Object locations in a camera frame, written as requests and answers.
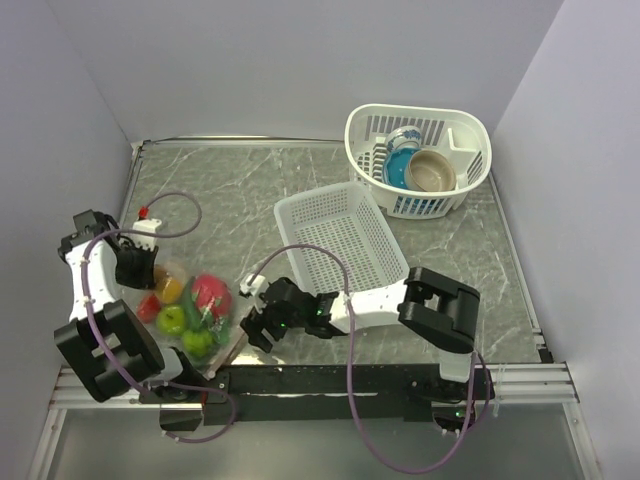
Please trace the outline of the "orange fake fruit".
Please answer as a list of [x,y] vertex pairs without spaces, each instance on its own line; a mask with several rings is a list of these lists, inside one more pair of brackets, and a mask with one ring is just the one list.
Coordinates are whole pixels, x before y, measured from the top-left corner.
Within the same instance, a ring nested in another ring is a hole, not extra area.
[[184,289],[184,283],[173,274],[163,269],[154,270],[154,293],[161,304],[176,303]]

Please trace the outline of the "clear zip top bag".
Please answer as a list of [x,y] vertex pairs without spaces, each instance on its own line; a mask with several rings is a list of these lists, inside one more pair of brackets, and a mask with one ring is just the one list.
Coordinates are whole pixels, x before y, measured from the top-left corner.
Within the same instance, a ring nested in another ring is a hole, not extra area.
[[154,266],[154,286],[137,294],[136,315],[159,346],[185,354],[207,379],[231,362],[245,343],[229,286],[174,261]]

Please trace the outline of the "red fake dragon fruit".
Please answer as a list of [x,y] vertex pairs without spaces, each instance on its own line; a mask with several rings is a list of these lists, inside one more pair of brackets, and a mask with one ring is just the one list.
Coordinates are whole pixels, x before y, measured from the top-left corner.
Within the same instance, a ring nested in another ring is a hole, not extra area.
[[209,312],[216,318],[230,313],[232,295],[226,283],[220,278],[201,274],[195,278],[191,290],[195,306],[200,312]]

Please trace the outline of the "green fake apple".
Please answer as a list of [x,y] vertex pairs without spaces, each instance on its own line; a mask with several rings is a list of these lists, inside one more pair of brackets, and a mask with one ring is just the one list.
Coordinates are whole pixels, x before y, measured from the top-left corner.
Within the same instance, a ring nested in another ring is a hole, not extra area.
[[165,335],[182,335],[187,327],[184,309],[177,304],[165,306],[158,312],[155,324],[156,328]]
[[195,358],[207,356],[214,345],[213,336],[207,329],[186,330],[181,336],[181,341],[184,351]]

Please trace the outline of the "white rectangular perforated basket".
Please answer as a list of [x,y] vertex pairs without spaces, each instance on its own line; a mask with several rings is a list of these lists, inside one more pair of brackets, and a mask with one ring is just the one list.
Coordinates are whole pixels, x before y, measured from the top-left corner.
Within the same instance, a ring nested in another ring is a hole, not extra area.
[[321,247],[345,265],[355,292],[385,287],[409,273],[407,261],[369,190],[332,184],[278,201],[274,216],[285,245]]

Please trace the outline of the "green fake leafy vegetable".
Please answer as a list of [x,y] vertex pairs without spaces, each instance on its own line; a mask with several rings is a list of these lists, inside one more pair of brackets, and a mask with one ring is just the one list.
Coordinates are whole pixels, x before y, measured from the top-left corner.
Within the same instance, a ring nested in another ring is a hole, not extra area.
[[227,345],[230,339],[231,318],[227,316],[214,317],[209,312],[200,312],[194,302],[192,287],[186,287],[180,297],[180,305],[184,309],[189,330],[207,329],[211,332],[216,344]]

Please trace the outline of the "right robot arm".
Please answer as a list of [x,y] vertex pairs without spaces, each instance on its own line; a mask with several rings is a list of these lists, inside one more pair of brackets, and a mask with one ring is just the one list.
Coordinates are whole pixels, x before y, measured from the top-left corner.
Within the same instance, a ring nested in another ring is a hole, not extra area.
[[429,387],[436,401],[463,401],[473,384],[480,292],[433,270],[414,267],[406,279],[387,286],[316,295],[287,277],[269,282],[261,275],[250,275],[241,283],[239,294],[253,301],[241,328],[249,344],[266,353],[292,329],[328,340],[402,325],[438,352],[438,370]]

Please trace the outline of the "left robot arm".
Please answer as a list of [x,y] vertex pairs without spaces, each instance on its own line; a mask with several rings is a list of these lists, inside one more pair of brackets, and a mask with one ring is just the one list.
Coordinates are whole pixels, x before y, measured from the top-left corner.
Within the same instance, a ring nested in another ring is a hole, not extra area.
[[160,402],[185,402],[205,383],[187,356],[162,348],[121,297],[121,288],[155,286],[159,219],[138,219],[123,231],[105,213],[73,218],[75,232],[58,254],[69,267],[74,300],[69,322],[54,332],[57,349],[90,396],[105,402],[143,387]]

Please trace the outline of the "red fake mango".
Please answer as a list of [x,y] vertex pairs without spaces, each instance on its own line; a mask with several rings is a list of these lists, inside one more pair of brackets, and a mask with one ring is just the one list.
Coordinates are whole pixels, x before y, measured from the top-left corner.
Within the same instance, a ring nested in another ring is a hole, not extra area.
[[136,315],[143,324],[155,321],[162,304],[154,293],[146,294],[138,303]]

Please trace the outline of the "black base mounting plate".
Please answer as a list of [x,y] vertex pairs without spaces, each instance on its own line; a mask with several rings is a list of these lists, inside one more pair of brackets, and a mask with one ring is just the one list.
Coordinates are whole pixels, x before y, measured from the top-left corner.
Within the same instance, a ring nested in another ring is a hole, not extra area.
[[362,419],[434,422],[455,432],[462,426],[462,404],[468,397],[474,401],[494,399],[493,380],[478,367],[466,399],[442,403],[429,389],[437,370],[435,364],[356,365],[353,380],[348,382],[343,365],[232,365],[203,382],[202,391],[155,386],[139,400],[196,403],[195,410],[162,410],[161,426],[178,433],[223,425],[231,412],[240,422],[348,419],[347,390],[352,388]]

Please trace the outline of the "white oval dish rack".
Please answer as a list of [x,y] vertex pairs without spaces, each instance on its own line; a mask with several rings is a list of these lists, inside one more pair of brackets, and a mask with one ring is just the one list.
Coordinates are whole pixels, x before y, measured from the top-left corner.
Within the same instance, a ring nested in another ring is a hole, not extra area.
[[487,178],[492,148],[483,123],[450,109],[366,104],[344,130],[350,176],[391,217],[436,219]]

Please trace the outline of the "beige ceramic bowl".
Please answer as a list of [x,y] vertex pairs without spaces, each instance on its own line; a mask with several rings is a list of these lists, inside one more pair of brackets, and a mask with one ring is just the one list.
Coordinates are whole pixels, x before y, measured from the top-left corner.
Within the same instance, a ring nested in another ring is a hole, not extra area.
[[448,160],[430,150],[420,150],[411,157],[405,180],[410,190],[427,193],[452,191],[457,182]]

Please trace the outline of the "blue white patterned bowl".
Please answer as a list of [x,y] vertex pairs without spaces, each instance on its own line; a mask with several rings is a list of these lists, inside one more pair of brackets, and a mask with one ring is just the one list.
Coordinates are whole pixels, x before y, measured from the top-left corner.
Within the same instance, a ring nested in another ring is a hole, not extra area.
[[405,125],[392,130],[385,138],[388,153],[399,149],[417,149],[422,141],[421,130],[413,125]]

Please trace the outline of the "aluminium frame rail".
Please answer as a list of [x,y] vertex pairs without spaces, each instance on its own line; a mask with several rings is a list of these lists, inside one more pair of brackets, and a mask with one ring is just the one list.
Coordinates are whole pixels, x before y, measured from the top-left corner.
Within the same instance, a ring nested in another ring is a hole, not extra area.
[[[494,412],[508,405],[561,405],[582,474],[586,479],[603,477],[567,365],[493,364],[489,369],[496,394],[496,398],[492,401]],[[46,479],[49,476],[61,429],[66,414],[71,410],[153,409],[162,411],[197,408],[196,403],[143,403],[139,400],[139,394],[136,391],[129,391],[104,403],[97,403],[86,392],[72,370],[63,367],[56,379],[45,425],[27,477]]]

